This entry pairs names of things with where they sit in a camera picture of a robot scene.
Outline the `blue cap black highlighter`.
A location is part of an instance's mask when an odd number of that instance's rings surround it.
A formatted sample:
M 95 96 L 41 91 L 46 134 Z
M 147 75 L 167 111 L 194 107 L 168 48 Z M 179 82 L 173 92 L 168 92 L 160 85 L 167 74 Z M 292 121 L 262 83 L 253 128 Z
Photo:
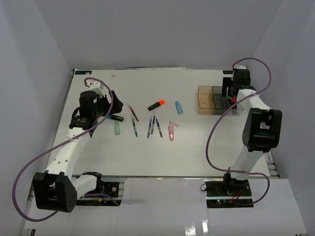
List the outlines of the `blue cap black highlighter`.
M 108 116 L 108 118 L 109 118 L 109 119 L 112 119 L 112 120 L 115 120 L 115 121 L 120 121 L 120 122 L 124 121 L 124 118 L 123 118 L 123 117 L 117 116 L 117 115 L 113 115 L 113 114 L 110 114 L 110 115 Z

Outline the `green translucent correction tape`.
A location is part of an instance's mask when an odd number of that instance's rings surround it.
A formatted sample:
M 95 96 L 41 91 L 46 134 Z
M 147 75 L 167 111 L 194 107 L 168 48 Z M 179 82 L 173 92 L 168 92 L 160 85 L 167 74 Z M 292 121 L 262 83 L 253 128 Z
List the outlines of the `green translucent correction tape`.
M 115 122 L 114 122 L 114 132 L 115 132 L 115 134 L 116 135 L 119 135 L 120 134 L 120 124 L 119 124 L 119 122 L 116 120 Z

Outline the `orange cap black highlighter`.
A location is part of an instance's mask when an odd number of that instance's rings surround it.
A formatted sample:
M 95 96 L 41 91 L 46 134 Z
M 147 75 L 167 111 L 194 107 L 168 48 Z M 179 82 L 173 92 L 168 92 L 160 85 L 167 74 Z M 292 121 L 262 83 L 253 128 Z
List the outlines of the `orange cap black highlighter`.
M 162 100 L 160 100 L 160 101 L 158 101 L 158 102 L 152 104 L 151 106 L 149 106 L 149 107 L 148 107 L 148 110 L 149 110 L 149 111 L 152 111 L 152 110 L 156 109 L 157 107 L 162 106 L 162 105 L 164 105 L 164 104 L 165 104 L 165 101 L 162 99 Z

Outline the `blue translucent correction tape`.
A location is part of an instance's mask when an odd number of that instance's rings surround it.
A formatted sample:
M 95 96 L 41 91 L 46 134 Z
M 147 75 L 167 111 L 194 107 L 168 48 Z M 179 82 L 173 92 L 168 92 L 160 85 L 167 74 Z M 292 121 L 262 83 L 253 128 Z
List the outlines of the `blue translucent correction tape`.
M 183 113 L 183 109 L 182 109 L 181 104 L 179 103 L 179 101 L 175 102 L 175 107 L 176 107 L 176 110 L 177 110 L 178 114 L 182 114 Z

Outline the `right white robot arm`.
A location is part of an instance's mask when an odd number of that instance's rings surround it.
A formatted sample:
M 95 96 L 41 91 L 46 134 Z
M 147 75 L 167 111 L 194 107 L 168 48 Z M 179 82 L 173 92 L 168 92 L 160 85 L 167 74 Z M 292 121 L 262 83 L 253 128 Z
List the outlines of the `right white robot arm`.
M 235 66 L 232 78 L 224 78 L 222 85 L 222 93 L 231 96 L 230 105 L 241 101 L 248 112 L 242 133 L 243 148 L 223 176 L 223 192 L 234 196 L 246 188 L 249 173 L 263 154 L 278 146 L 283 114 L 260 99 L 251 86 L 250 72 L 244 65 Z

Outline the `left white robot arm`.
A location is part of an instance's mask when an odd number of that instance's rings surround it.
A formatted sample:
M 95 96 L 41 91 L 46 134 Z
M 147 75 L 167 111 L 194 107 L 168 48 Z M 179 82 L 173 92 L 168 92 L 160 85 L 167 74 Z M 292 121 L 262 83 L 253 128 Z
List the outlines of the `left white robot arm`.
M 93 126 L 105 115 L 122 111 L 123 103 L 114 94 L 111 101 L 103 92 L 84 91 L 79 97 L 79 107 L 71 116 L 67 144 L 62 146 L 52 163 L 32 180 L 38 209 L 72 212 L 78 199 L 86 194 L 103 193 L 102 177 L 97 172 L 84 172 L 73 179 L 72 173 L 84 146 L 91 140 Z

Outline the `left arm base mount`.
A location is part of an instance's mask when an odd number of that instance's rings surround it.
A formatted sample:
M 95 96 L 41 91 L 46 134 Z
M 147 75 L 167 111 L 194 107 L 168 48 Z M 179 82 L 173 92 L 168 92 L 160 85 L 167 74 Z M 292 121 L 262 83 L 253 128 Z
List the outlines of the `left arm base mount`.
M 101 182 L 101 195 L 83 197 L 77 200 L 77 206 L 118 207 L 122 202 L 123 187 L 119 182 Z

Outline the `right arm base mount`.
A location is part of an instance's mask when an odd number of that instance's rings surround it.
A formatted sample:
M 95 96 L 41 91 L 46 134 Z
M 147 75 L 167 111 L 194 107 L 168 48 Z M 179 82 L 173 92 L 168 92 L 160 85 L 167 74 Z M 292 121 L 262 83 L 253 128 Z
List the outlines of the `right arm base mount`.
M 208 180 L 201 184 L 200 190 L 206 195 L 208 209 L 253 207 L 252 192 L 248 181 L 242 188 L 228 190 L 223 180 Z

